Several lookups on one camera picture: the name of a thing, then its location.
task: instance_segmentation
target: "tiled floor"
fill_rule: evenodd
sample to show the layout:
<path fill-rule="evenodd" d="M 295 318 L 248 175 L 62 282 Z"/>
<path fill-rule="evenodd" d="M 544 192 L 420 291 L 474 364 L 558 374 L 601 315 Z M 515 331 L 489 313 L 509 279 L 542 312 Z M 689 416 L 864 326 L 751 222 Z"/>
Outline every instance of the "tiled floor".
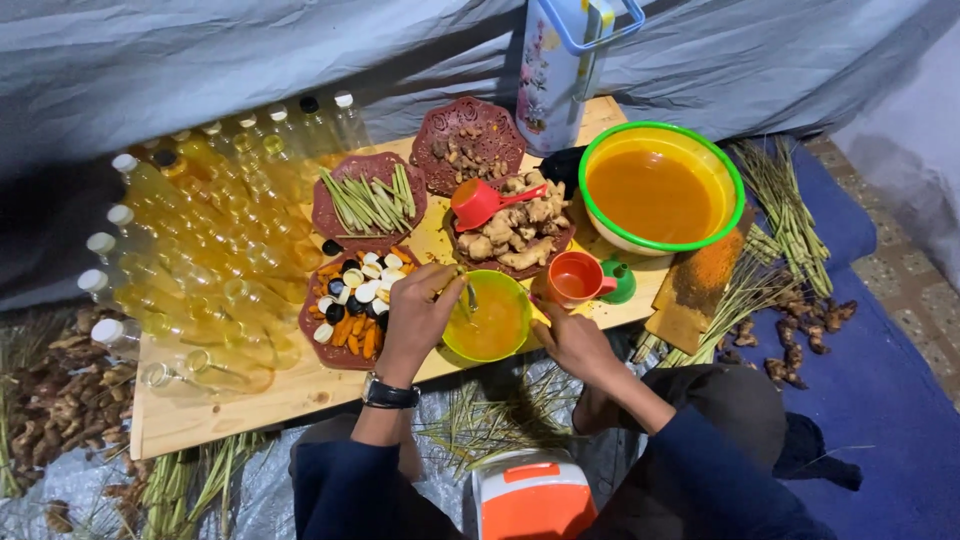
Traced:
<path fill-rule="evenodd" d="M 876 252 L 854 262 L 853 271 L 910 337 L 960 411 L 960 295 L 910 242 L 835 144 L 820 136 L 806 148 L 874 220 Z"/>

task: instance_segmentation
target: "dark blue sleeve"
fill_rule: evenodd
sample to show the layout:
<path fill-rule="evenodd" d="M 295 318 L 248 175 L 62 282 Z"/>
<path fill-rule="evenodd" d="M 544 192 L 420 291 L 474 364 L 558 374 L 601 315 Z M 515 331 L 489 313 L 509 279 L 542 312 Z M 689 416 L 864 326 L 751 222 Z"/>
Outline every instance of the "dark blue sleeve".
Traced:
<path fill-rule="evenodd" d="M 697 524 L 712 537 L 836 537 L 693 407 L 678 411 L 650 437 L 647 451 L 671 480 L 662 502 L 684 523 Z"/>
<path fill-rule="evenodd" d="M 297 447 L 294 521 L 297 538 L 387 538 L 396 491 L 399 446 L 355 441 Z"/>

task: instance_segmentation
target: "green-rimmed basin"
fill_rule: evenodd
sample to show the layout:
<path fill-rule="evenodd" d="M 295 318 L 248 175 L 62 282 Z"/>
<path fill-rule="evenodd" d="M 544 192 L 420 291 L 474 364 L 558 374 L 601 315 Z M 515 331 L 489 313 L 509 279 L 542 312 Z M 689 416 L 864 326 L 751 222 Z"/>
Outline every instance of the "green-rimmed basin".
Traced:
<path fill-rule="evenodd" d="M 618 227 L 590 198 L 587 177 L 597 163 L 623 152 L 649 152 L 685 166 L 707 189 L 711 224 L 706 238 L 685 244 L 648 240 Z M 619 249 L 660 256 L 692 251 L 719 240 L 740 221 L 743 213 L 743 181 L 730 158 L 702 135 L 661 122 L 628 122 L 613 126 L 596 137 L 580 161 L 580 192 L 593 227 Z"/>

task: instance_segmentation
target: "thermos handle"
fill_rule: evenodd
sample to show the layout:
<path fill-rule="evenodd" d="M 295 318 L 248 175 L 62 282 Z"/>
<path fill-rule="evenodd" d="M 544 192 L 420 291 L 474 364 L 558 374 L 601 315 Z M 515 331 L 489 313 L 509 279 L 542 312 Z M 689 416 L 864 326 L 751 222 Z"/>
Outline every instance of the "thermos handle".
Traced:
<path fill-rule="evenodd" d="M 553 4 L 551 3 L 553 0 L 538 1 L 540 2 L 540 7 L 543 8 L 543 12 L 546 13 L 546 18 L 550 19 L 550 23 L 553 24 L 554 29 L 557 30 L 557 34 L 560 36 L 560 42 L 564 44 L 564 48 L 571 55 L 578 57 L 599 47 L 606 47 L 622 37 L 628 37 L 635 34 L 636 31 L 639 30 L 646 21 L 646 15 L 636 3 L 636 0 L 623 0 L 623 5 L 627 7 L 627 13 L 634 18 L 634 22 L 621 28 L 620 30 L 617 30 L 609 36 L 601 37 L 589 43 L 584 43 L 583 45 L 578 45 L 570 36 L 570 32 L 566 29 L 564 22 L 560 19 L 560 14 L 554 9 Z"/>

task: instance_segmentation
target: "orange liquid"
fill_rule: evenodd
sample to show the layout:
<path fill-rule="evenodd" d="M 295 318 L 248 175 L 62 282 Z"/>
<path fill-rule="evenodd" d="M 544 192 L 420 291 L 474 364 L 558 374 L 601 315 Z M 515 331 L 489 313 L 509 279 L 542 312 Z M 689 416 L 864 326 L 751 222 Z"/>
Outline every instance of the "orange liquid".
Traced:
<path fill-rule="evenodd" d="M 468 320 L 464 307 L 456 306 L 446 323 L 445 339 L 476 360 L 495 360 L 509 355 L 523 339 L 526 297 L 508 293 L 496 282 L 489 282 L 482 276 L 471 282 L 477 293 L 478 309 Z M 467 290 L 464 289 L 461 302 L 466 306 L 467 301 Z"/>
<path fill-rule="evenodd" d="M 557 274 L 552 276 L 551 279 L 553 280 L 553 286 L 570 298 L 584 298 L 592 292 L 587 290 L 587 284 L 576 274 Z"/>
<path fill-rule="evenodd" d="M 614 224 L 655 242 L 683 244 L 709 235 L 711 203 L 682 164 L 649 152 L 624 152 L 588 173 L 593 202 Z"/>

